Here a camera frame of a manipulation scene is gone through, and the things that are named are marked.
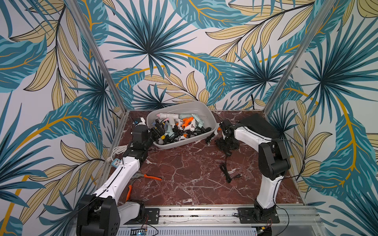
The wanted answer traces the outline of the orange glue gun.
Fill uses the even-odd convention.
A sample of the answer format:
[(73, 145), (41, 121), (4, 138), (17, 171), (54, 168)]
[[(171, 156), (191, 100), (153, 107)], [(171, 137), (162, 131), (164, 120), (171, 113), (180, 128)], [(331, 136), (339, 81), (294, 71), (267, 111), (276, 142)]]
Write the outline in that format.
[(191, 122), (194, 120), (193, 117), (188, 117), (183, 119), (183, 124), (181, 125), (182, 128), (186, 128)]

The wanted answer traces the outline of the light blue glue gun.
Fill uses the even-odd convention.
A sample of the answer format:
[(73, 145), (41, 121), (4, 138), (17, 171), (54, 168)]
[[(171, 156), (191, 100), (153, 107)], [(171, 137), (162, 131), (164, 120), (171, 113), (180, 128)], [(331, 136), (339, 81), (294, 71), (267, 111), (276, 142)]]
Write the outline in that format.
[(197, 114), (192, 114), (192, 117), (196, 120), (198, 127), (202, 128), (204, 124), (203, 120)]

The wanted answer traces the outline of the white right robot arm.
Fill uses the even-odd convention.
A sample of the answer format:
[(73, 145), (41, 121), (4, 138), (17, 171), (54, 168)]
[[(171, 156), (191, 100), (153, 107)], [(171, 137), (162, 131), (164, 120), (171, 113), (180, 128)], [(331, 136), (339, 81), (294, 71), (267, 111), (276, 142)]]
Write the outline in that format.
[(220, 122), (220, 128), (223, 137), (216, 140), (216, 145), (226, 156), (231, 156), (231, 151), (238, 149), (241, 142), (258, 152), (258, 167), (262, 174), (259, 194), (252, 213), (239, 215), (252, 216), (256, 221), (271, 218), (276, 209), (279, 186), (291, 168), (279, 131), (259, 115), (246, 117), (237, 124), (225, 119)]

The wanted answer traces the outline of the black orange-trigger glue gun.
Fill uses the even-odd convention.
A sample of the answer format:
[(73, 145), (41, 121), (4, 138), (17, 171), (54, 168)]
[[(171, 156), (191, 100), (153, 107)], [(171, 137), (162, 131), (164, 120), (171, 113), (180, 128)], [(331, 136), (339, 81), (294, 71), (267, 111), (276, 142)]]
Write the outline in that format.
[(224, 152), (226, 157), (229, 157), (229, 156), (232, 155), (232, 152), (228, 148), (223, 149), (223, 152)]

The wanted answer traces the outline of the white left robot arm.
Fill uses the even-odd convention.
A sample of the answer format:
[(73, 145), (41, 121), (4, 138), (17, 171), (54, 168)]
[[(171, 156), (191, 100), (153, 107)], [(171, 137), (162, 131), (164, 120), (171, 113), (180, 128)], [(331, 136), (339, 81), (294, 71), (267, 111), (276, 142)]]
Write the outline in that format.
[(78, 204), (76, 234), (78, 236), (115, 236), (125, 223), (142, 218), (139, 202), (118, 206), (118, 200), (148, 156), (148, 150), (165, 134), (164, 124), (156, 121), (147, 126), (144, 119), (132, 129), (132, 141), (116, 170), (93, 194), (84, 195)]

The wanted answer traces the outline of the large white pink-trigger glue gun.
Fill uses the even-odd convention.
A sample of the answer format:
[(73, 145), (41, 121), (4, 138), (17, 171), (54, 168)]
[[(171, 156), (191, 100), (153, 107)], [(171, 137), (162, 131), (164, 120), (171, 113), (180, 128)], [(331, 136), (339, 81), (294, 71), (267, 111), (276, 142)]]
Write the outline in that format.
[(179, 119), (179, 114), (173, 113), (158, 113), (156, 116), (160, 119), (168, 119), (170, 125), (175, 125), (175, 120)]

